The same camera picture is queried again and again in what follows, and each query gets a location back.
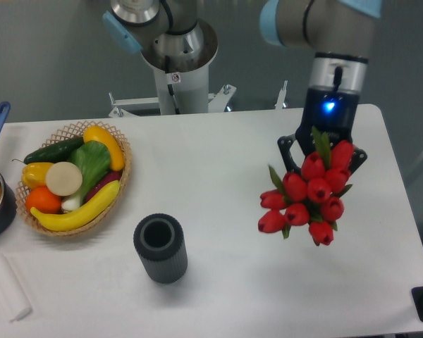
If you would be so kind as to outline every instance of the artificial flower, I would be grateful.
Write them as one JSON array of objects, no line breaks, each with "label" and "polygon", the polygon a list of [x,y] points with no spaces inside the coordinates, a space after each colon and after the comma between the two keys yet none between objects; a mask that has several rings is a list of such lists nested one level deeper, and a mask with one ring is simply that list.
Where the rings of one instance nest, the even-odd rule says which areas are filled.
[{"label": "artificial flower", "polygon": [[333,241],[332,226],[325,220],[321,223],[310,223],[309,233],[311,234],[316,245],[329,245]]},{"label": "artificial flower", "polygon": [[354,144],[346,141],[340,141],[331,150],[331,168],[348,169],[350,166],[351,158],[354,153]]},{"label": "artificial flower", "polygon": [[293,203],[285,212],[285,221],[289,225],[304,225],[310,221],[310,214],[302,203]]},{"label": "artificial flower", "polygon": [[350,176],[351,172],[348,169],[331,168],[324,174],[324,179],[331,186],[332,192],[337,194],[343,190]]},{"label": "artificial flower", "polygon": [[270,234],[281,231],[285,227],[285,219],[279,210],[270,210],[259,220],[259,231]]},{"label": "artificial flower", "polygon": [[339,219],[343,215],[344,210],[345,207],[343,206],[343,202],[335,196],[330,197],[319,208],[324,219],[329,222],[334,222]]},{"label": "artificial flower", "polygon": [[314,178],[307,185],[307,196],[315,203],[325,202],[331,195],[331,186],[324,178]]},{"label": "artificial flower", "polygon": [[270,190],[260,195],[260,205],[267,209],[283,210],[287,208],[283,195],[277,190]]},{"label": "artificial flower", "polygon": [[314,178],[324,177],[325,172],[326,168],[324,167],[324,162],[317,151],[314,151],[308,157],[306,157],[301,167],[301,176],[306,181],[310,181]]},{"label": "artificial flower", "polygon": [[307,197],[307,183],[297,173],[286,173],[282,183],[286,194],[293,202],[302,201]]}]

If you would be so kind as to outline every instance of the textured cylinder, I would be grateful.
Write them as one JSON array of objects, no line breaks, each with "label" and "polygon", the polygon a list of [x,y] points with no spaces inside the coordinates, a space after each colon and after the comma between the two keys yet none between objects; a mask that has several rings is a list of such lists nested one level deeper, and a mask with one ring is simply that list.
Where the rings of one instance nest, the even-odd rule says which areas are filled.
[{"label": "textured cylinder", "polygon": [[172,283],[185,273],[188,266],[185,239],[174,217],[163,213],[147,216],[136,227],[133,244],[155,282]]}]

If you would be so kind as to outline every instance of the fruit basket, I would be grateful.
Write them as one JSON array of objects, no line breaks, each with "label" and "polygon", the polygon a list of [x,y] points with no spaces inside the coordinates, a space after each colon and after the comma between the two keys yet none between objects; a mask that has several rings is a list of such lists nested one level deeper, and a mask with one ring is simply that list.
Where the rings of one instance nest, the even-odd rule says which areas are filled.
[{"label": "fruit basket", "polygon": [[45,228],[41,225],[41,223],[36,219],[30,212],[28,212],[27,208],[25,207],[25,202],[31,189],[27,187],[22,181],[18,183],[18,187],[16,189],[16,203],[17,203],[17,213],[18,215],[24,220],[25,224],[29,225],[33,230],[45,234],[47,236],[52,237],[72,237],[77,234],[81,234],[88,230],[91,230],[97,224],[99,224],[109,213],[109,211],[114,207],[117,201],[120,199],[123,190],[127,184],[130,171],[131,171],[131,164],[132,164],[132,154],[130,150],[130,145],[128,143],[127,138],[121,131],[117,130],[115,127],[110,126],[103,122],[95,122],[95,121],[79,121],[76,124],[70,124],[64,126],[62,129],[57,130],[55,133],[51,135],[49,139],[45,141],[41,145],[40,148],[44,148],[46,146],[50,146],[57,142],[61,142],[66,139],[72,139],[74,137],[81,137],[83,136],[83,132],[90,126],[97,125],[99,127],[104,128],[107,130],[111,135],[113,135],[114,139],[117,141],[121,151],[123,152],[124,156],[124,168],[122,170],[121,178],[120,178],[120,187],[116,198],[93,220],[88,222],[87,224],[69,231],[53,231]]}]

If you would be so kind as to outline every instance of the yellow banana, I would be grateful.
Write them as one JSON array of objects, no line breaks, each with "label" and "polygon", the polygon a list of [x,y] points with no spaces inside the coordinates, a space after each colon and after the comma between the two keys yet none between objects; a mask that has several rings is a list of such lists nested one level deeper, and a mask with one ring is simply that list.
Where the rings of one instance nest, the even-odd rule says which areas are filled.
[{"label": "yellow banana", "polygon": [[42,213],[35,207],[30,212],[43,227],[51,231],[78,229],[95,219],[118,196],[121,183],[113,181],[101,188],[87,203],[63,215]]}]

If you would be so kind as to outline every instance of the sticker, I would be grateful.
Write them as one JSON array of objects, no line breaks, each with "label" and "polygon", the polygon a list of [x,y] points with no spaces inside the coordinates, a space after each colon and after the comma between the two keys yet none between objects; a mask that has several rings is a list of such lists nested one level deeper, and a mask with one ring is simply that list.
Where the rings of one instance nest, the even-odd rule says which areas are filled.
[{"label": "sticker", "polygon": [[175,85],[176,83],[180,83],[180,73],[169,73],[166,74],[166,80],[168,85]]}]

